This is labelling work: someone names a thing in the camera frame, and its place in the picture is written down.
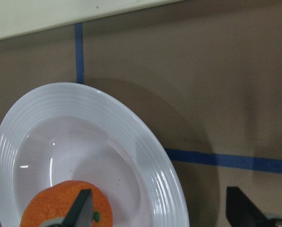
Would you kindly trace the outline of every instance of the white plate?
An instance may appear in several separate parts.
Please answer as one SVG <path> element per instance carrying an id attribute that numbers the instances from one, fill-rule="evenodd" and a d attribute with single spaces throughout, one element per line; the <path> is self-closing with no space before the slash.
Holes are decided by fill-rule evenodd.
<path id="1" fill-rule="evenodd" d="M 18 227 L 28 202 L 65 180 L 98 186 L 114 227 L 188 227 L 175 170 L 148 127 L 94 88 L 55 83 L 32 90 L 0 126 L 0 221 Z"/>

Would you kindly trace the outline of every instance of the cardboard surface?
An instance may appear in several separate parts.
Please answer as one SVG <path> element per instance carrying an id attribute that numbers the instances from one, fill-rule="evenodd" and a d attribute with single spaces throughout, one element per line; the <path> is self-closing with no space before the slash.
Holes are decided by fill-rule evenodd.
<path id="1" fill-rule="evenodd" d="M 75 81 L 74 26 L 0 41 L 0 123 L 30 90 Z"/>
<path id="2" fill-rule="evenodd" d="M 282 3 L 197 17 L 194 4 L 84 23 L 86 84 L 166 148 L 282 159 Z"/>
<path id="3" fill-rule="evenodd" d="M 84 23 L 85 83 L 165 148 L 282 159 L 282 1 L 185 1 Z M 26 92 L 75 82 L 74 27 L 0 42 L 0 123 Z M 173 161 L 194 227 L 229 227 L 239 186 L 282 215 L 282 174 Z"/>

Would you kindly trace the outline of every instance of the blue tape line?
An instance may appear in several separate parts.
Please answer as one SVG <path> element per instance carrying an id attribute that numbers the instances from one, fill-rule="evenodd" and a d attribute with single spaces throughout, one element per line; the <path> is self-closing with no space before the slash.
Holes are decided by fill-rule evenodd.
<path id="1" fill-rule="evenodd" d="M 195 151 L 165 149 L 173 161 L 223 166 L 282 174 L 282 160 L 237 155 L 205 154 Z"/>
<path id="2" fill-rule="evenodd" d="M 77 83 L 84 83 L 84 57 L 83 57 L 83 25 L 75 24 L 75 48 L 76 48 L 76 75 Z"/>

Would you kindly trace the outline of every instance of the orange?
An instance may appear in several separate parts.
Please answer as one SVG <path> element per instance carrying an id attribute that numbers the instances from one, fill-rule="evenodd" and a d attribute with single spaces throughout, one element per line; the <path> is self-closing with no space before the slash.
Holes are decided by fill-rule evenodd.
<path id="1" fill-rule="evenodd" d="M 81 189 L 92 189 L 95 216 L 92 227 L 112 227 L 111 206 L 100 189 L 91 183 L 73 180 L 38 193 L 25 209 L 20 227 L 39 227 L 49 219 L 65 217 Z"/>

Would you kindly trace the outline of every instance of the white shelf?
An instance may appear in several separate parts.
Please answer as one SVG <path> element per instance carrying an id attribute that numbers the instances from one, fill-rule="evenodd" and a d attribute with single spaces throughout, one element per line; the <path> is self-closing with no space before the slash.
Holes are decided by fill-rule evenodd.
<path id="1" fill-rule="evenodd" d="M 0 39 L 179 0 L 0 0 Z"/>

